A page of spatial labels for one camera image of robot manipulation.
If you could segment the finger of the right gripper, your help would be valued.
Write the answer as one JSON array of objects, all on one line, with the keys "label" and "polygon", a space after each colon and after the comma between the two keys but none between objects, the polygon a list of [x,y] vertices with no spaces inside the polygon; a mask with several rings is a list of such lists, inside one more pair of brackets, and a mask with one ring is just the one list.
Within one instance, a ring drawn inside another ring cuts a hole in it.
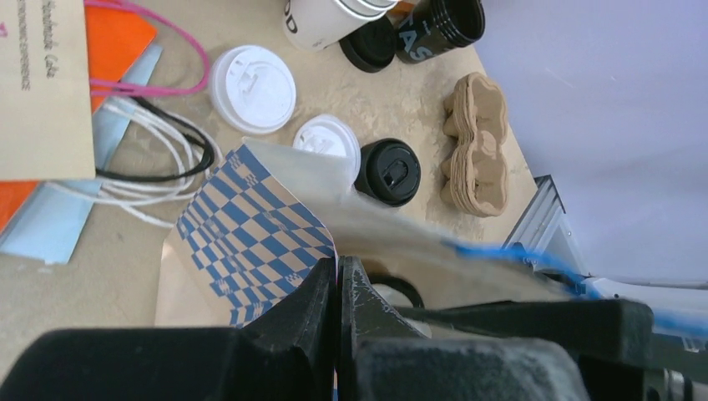
[{"label": "finger of the right gripper", "polygon": [[491,302],[447,309],[398,307],[406,318],[499,338],[540,338],[613,363],[641,367],[652,356],[654,314],[623,299]]}]

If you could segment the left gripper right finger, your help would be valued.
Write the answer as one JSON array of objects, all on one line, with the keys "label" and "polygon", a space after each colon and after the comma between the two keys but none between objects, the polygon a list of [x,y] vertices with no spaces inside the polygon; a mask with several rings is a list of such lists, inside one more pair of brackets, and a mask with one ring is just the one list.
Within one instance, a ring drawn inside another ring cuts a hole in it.
[{"label": "left gripper right finger", "polygon": [[559,345],[533,338],[430,339],[373,288],[355,256],[338,261],[340,400],[587,400]]}]

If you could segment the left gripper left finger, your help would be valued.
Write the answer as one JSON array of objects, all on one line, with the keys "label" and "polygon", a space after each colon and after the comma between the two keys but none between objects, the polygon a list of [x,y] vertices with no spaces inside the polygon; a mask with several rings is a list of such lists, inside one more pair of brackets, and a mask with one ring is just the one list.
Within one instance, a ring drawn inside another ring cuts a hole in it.
[{"label": "left gripper left finger", "polygon": [[4,400],[329,400],[336,261],[243,328],[45,333],[1,385]]}]

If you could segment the checkered paper bakery bag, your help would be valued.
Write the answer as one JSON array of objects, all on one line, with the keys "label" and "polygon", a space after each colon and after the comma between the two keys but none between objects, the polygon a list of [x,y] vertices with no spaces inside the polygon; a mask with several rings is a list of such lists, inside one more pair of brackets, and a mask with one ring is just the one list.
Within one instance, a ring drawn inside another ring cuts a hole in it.
[{"label": "checkered paper bakery bag", "polygon": [[293,293],[322,258],[395,257],[459,276],[539,264],[583,299],[646,302],[634,284],[585,279],[555,256],[469,243],[355,191],[349,162],[247,140],[207,178],[166,237],[159,326],[244,327]]}]

